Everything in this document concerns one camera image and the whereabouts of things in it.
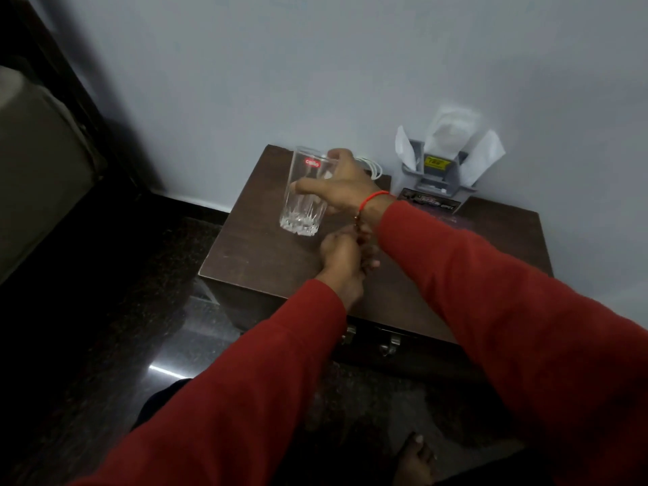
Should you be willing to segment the person's left forearm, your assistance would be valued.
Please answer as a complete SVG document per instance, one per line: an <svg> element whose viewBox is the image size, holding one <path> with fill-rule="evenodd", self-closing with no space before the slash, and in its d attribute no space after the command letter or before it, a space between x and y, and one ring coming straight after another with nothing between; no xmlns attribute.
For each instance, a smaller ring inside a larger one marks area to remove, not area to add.
<svg viewBox="0 0 648 486"><path fill-rule="evenodd" d="M70 486L267 484L347 330L361 282L308 280Z"/></svg>

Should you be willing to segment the dark wooden bedside table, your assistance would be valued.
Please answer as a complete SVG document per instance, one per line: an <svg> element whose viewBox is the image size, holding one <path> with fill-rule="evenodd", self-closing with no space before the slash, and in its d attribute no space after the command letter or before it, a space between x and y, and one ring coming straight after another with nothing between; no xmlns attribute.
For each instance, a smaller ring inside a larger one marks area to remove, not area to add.
<svg viewBox="0 0 648 486"><path fill-rule="evenodd" d="M320 271L321 240L346 224L344 216L325 217L312 237L280 228L292 154L283 147L266 146L199 270L241 331L269 318ZM553 276L538 213L478 197L470 198L456 214L426 211ZM348 322L357 333L350 345L337 346L333 359L420 381L484 381L413 282L384 253L378 258L379 269L369 275L363 298L349 312ZM378 346L392 334L401 335L401 346L393 357L384 358Z"/></svg>

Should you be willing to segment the person's foot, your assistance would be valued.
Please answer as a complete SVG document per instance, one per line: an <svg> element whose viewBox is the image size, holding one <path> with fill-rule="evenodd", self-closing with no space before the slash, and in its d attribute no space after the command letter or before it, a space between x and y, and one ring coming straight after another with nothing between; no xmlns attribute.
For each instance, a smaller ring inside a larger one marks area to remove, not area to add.
<svg viewBox="0 0 648 486"><path fill-rule="evenodd" d="M412 432L397 455L391 486L433 486L435 454L420 433Z"/></svg>

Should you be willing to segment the clear drinking glass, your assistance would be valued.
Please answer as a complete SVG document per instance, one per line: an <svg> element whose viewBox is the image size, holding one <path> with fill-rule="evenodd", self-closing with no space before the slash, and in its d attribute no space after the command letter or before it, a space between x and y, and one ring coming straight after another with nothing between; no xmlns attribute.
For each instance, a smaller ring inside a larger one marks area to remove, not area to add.
<svg viewBox="0 0 648 486"><path fill-rule="evenodd" d="M315 195L297 194L292 185L302 178L330 179L337 164L337 159L307 147L294 150L279 217L281 228L299 236L314 236L318 232L327 203Z"/></svg>

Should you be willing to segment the person's black trouser leg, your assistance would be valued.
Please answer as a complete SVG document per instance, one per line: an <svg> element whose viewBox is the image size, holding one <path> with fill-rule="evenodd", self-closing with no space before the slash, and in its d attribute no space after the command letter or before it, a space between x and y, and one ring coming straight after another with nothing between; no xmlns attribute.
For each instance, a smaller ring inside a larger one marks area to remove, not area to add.
<svg viewBox="0 0 648 486"><path fill-rule="evenodd" d="M166 405L166 403L191 380L191 378L177 380L165 389L154 393L142 406L130 431L133 431L149 421L158 412L158 410L164 407L164 405Z"/></svg>

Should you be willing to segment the person's left hand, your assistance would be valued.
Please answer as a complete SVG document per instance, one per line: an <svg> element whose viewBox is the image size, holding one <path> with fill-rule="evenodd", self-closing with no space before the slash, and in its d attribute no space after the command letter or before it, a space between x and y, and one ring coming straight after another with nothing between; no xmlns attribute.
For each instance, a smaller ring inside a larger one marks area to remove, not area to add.
<svg viewBox="0 0 648 486"><path fill-rule="evenodd" d="M361 270L361 252L354 225L327 235L320 245L321 281L340 298L346 308L363 296L363 283L368 275Z"/></svg>

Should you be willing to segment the person's right forearm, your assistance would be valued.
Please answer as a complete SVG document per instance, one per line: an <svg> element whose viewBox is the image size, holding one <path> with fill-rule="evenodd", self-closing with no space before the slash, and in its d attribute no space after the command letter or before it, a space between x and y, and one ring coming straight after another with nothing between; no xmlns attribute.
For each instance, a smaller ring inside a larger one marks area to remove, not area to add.
<svg viewBox="0 0 648 486"><path fill-rule="evenodd" d="M373 229L561 486L648 486L648 330L397 200Z"/></svg>

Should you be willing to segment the dark wooden bed frame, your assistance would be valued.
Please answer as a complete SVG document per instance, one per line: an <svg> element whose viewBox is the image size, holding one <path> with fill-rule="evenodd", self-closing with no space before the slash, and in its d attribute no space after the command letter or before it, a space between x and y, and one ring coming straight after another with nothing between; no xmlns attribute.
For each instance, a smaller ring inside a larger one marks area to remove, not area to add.
<svg viewBox="0 0 648 486"><path fill-rule="evenodd" d="M42 84L69 110L89 145L106 162L108 175L126 179L142 195L154 194L150 171L134 135L104 117L69 59L29 0L0 0L0 65Z"/></svg>

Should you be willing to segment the grey cardboard box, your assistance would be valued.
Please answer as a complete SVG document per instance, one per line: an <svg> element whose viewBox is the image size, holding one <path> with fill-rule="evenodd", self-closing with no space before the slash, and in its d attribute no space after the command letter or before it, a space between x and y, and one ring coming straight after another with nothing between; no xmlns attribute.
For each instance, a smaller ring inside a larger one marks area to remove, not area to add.
<svg viewBox="0 0 648 486"><path fill-rule="evenodd" d="M461 185L459 167L466 161L468 154L460 151L452 160L424 154L424 142L409 140L415 155L415 168L412 170L401 163L391 180L391 193L408 197L412 194L434 197L433 204L457 212L477 190Z"/></svg>

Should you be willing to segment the white plastic wrapping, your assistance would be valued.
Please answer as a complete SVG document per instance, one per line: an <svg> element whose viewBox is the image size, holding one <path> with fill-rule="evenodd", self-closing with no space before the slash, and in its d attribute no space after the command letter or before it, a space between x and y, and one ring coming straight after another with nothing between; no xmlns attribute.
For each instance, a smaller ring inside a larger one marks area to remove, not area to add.
<svg viewBox="0 0 648 486"><path fill-rule="evenodd" d="M481 114L445 105L437 110L423 140L410 138L400 125L395 153L403 176L417 187L453 195L460 189L472 190L506 151L499 135L484 127Z"/></svg>

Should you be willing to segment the person's right hand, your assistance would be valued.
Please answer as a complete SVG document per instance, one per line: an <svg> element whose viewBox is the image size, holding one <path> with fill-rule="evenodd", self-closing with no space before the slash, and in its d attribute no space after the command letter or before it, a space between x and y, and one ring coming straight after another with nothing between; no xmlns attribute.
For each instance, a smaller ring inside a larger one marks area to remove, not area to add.
<svg viewBox="0 0 648 486"><path fill-rule="evenodd" d="M378 227L384 213L397 201L396 197L379 187L345 148L328 151L328 158L337 159L333 177L345 180L344 197L319 197L335 212L353 216L356 226Z"/></svg>

